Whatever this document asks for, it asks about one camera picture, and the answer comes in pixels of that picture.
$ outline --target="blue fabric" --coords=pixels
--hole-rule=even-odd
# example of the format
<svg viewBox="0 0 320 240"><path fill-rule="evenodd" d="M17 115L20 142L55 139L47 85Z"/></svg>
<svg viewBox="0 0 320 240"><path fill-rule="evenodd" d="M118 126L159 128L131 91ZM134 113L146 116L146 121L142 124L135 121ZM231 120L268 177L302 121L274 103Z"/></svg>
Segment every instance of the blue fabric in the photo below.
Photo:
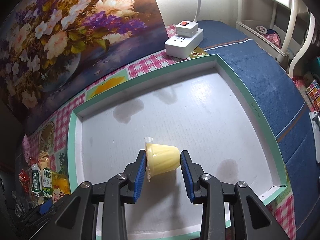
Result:
<svg viewBox="0 0 320 240"><path fill-rule="evenodd" d="M255 41L246 40L248 37L245 34L222 22L200 21L198 24L204 30L205 37L199 46L204 50L224 46L207 52L218 54L237 73L259 104L279 141L294 194L298 228L319 197L320 169L316 164L309 109L303 105L304 99L291 78ZM308 217L310 226L319 214L312 212L312 216ZM303 224L297 232L298 239L303 239L309 229Z"/></svg>

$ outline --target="yellow jelly cup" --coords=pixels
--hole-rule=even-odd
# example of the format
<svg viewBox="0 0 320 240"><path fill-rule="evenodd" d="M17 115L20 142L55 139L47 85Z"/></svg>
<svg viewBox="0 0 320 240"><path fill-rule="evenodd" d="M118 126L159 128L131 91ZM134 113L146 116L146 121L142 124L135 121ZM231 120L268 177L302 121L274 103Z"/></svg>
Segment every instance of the yellow jelly cup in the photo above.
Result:
<svg viewBox="0 0 320 240"><path fill-rule="evenodd" d="M180 152L177 147L146 142L147 176L151 177L174 171L180 166Z"/></svg>

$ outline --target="power strip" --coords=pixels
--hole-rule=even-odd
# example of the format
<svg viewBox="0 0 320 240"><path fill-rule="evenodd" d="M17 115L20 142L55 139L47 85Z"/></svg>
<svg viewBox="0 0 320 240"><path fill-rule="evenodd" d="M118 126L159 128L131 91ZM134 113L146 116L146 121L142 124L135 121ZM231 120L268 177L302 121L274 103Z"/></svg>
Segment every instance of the power strip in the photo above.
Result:
<svg viewBox="0 0 320 240"><path fill-rule="evenodd" d="M164 44L167 55L184 59L189 57L201 41L203 41L203 29L198 28L191 38L175 34Z"/></svg>

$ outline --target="white round object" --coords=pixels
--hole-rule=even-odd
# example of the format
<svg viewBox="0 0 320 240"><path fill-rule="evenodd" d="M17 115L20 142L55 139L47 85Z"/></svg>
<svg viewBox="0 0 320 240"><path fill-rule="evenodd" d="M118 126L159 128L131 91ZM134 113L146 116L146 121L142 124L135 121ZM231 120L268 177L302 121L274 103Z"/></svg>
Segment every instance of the white round object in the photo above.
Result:
<svg viewBox="0 0 320 240"><path fill-rule="evenodd" d="M261 26L261 25L258 25L256 27L256 29L257 29L258 33L262 33L262 34L267 34L268 33L268 30L265 27Z"/></svg>

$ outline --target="metal bolt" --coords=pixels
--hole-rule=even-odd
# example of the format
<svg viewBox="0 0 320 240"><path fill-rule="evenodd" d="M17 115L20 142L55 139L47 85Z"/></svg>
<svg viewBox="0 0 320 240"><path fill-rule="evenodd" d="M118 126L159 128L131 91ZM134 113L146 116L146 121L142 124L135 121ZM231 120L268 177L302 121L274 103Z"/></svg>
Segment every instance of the metal bolt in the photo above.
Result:
<svg viewBox="0 0 320 240"><path fill-rule="evenodd" d="M80 186L81 186L82 188L88 188L88 187L90 187L90 182L84 181L84 182L82 182L82 183L80 184Z"/></svg>
<svg viewBox="0 0 320 240"><path fill-rule="evenodd" d="M117 179L125 179L125 178L127 178L127 175L124 174L124 173L119 173L119 174L117 175Z"/></svg>
<svg viewBox="0 0 320 240"><path fill-rule="evenodd" d="M208 174L208 173L205 173L205 174L201 175L201 178L204 179L204 180L208 180L208 179L211 179L211 175Z"/></svg>
<svg viewBox="0 0 320 240"><path fill-rule="evenodd" d="M239 181L239 182L238 182L238 186L244 188L244 187L247 186L247 183L244 182L244 181Z"/></svg>

